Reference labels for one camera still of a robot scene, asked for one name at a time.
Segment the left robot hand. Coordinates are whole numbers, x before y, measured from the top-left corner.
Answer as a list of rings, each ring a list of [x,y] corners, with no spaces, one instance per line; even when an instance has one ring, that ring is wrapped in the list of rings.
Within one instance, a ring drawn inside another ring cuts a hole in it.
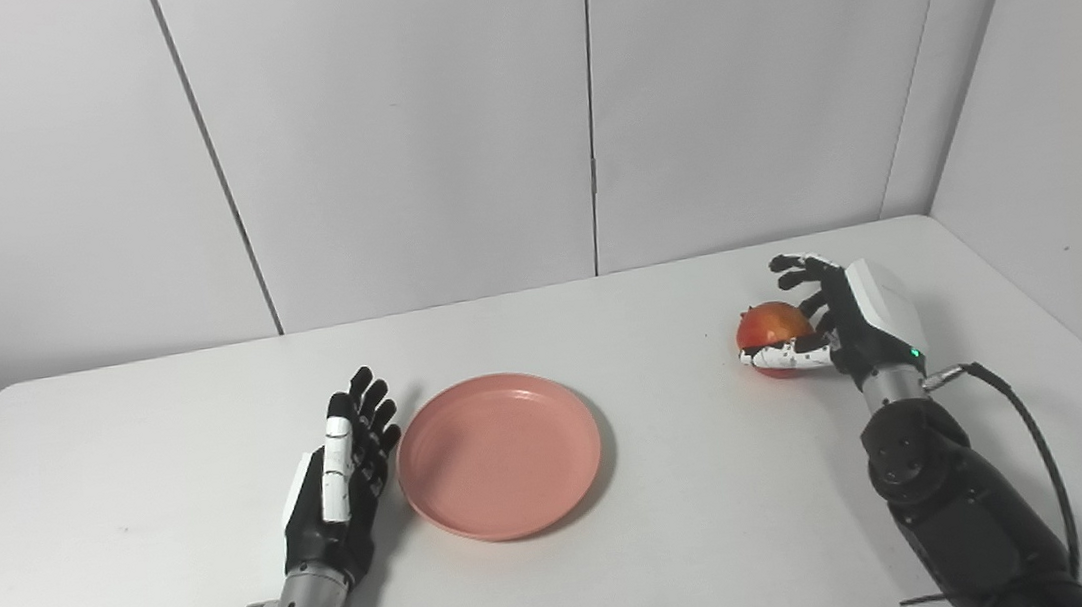
[[[371,569],[378,506],[403,430],[388,384],[362,366],[331,395],[324,440],[296,471],[283,529],[286,572],[320,566],[355,586]]]

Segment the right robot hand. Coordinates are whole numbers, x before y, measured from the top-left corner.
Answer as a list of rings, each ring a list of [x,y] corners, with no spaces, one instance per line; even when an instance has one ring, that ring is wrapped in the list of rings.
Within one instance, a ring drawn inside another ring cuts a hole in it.
[[[783,373],[834,368],[858,386],[889,367],[910,366],[926,374],[924,328],[913,298],[890,270],[867,260],[842,267],[810,252],[779,254],[768,268],[783,290],[815,283],[796,309],[820,319],[809,335],[741,346],[741,364]]]

